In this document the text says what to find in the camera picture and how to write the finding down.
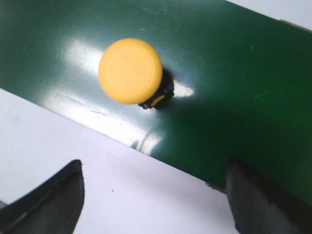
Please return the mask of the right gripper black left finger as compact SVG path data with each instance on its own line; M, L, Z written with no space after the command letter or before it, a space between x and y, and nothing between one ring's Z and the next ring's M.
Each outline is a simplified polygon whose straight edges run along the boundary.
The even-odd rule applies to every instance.
M2 234L72 234L85 198L82 163L76 159L43 184L0 210Z

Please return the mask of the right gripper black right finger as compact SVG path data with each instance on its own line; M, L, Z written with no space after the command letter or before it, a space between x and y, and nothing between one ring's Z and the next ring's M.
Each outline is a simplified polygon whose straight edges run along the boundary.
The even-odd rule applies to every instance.
M312 207L238 157L231 157L226 194L241 234L310 234Z

